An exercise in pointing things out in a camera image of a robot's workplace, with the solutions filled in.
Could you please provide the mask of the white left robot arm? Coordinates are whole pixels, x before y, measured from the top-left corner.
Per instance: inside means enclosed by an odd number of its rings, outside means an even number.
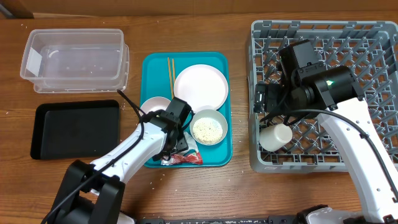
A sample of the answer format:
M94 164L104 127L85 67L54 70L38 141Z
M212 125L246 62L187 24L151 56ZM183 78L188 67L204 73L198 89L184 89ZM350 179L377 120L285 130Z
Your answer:
M140 115L136 130L107 155L70 164L43 223L134 223L120 212L126 182L149 159L173 153L191 110L173 98L166 110Z

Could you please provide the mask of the white rice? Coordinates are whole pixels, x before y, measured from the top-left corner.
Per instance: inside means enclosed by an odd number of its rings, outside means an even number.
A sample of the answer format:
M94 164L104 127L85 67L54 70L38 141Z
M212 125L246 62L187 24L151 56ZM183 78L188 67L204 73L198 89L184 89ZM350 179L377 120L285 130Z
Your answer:
M214 145L221 141L223 128L213 118L200 118L194 122L191 133L200 144Z

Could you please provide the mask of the white plastic cup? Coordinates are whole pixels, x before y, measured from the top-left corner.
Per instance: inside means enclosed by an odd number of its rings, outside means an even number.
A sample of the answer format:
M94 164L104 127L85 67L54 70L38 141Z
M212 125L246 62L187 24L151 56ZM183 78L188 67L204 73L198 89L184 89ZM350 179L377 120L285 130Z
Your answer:
M275 152L289 143L293 138L290 127L283 123L266 127L259 133L259 144L269 152Z

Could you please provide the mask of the pink bowl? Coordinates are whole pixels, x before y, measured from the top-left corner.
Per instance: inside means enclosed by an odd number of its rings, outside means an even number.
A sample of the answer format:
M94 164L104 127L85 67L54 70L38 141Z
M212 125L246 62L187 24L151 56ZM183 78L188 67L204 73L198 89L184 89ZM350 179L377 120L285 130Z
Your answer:
M162 96L149 98L140 107L140 115L143 115L144 113L148 113L150 111L166 110L169 104L170 100Z

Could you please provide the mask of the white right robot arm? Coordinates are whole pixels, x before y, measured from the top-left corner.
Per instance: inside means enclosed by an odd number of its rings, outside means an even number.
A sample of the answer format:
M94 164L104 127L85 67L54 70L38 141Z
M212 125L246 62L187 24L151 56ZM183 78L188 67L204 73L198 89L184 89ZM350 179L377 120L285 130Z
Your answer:
M317 205L299 212L297 223L396 223L397 169L368 111L365 94L350 68L327 69L309 40L279 51L278 84L258 82L254 111L280 124L260 133L259 143L274 152L292 139L291 125L317 119L332 138L361 201L360 212Z

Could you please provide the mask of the white napkin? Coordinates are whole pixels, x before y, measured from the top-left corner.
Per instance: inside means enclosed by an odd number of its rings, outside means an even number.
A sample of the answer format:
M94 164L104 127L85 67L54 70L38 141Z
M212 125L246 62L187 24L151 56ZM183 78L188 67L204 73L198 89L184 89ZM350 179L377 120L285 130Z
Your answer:
M199 152L197 143L194 140L194 138L188 132L184 132L183 134L184 134L184 138L187 142L187 146L188 146L187 151L188 152L190 152L190 151Z

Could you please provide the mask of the red snack wrapper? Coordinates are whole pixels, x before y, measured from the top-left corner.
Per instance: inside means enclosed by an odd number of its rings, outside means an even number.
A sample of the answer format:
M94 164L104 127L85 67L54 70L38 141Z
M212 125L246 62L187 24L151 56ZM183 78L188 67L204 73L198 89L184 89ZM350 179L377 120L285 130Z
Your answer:
M174 166L178 164L202 165L203 159L199 152L189 151L185 154L173 154L169 159L163 158L160 163L163 166Z

